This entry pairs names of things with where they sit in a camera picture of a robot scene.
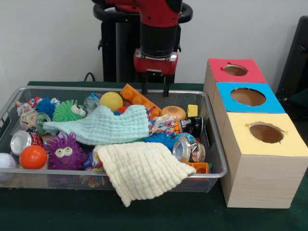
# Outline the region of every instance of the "yellow ball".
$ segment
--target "yellow ball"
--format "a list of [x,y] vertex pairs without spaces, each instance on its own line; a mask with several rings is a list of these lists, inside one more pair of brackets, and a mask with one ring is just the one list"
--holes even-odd
[[113,91],[105,93],[101,97],[100,104],[102,106],[109,107],[111,111],[116,111],[118,108],[123,107],[123,100],[122,97]]

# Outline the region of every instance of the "black cable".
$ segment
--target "black cable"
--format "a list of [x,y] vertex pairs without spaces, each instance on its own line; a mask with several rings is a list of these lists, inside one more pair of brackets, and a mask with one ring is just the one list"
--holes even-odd
[[86,82],[86,81],[87,81],[88,76],[91,76],[91,77],[92,77],[93,82],[95,82],[95,77],[94,77],[94,75],[93,75],[91,72],[88,72],[88,73],[86,74],[85,79],[83,80],[84,82]]

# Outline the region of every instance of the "green spiky ball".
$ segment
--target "green spiky ball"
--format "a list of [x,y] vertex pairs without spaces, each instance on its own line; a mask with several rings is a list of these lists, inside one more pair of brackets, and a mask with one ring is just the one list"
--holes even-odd
[[77,104],[77,100],[67,100],[62,102],[54,111],[52,120],[55,122],[67,122],[83,119],[81,115],[72,112],[71,108]]

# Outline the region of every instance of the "purple spiky ball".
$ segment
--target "purple spiky ball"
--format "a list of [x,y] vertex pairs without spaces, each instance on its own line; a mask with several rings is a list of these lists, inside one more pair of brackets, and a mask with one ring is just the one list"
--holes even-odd
[[83,170],[87,155],[76,142],[76,135],[70,133],[68,137],[55,136],[44,145],[49,152],[49,169]]

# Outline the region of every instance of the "light green cloth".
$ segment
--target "light green cloth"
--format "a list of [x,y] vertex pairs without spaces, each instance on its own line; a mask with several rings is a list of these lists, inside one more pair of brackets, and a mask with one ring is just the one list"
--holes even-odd
[[62,131],[76,134],[76,140],[87,145],[135,141],[149,135],[147,112],[142,105],[132,105],[123,114],[114,115],[105,106],[95,109],[84,119],[69,122],[46,122],[44,129],[51,134]]

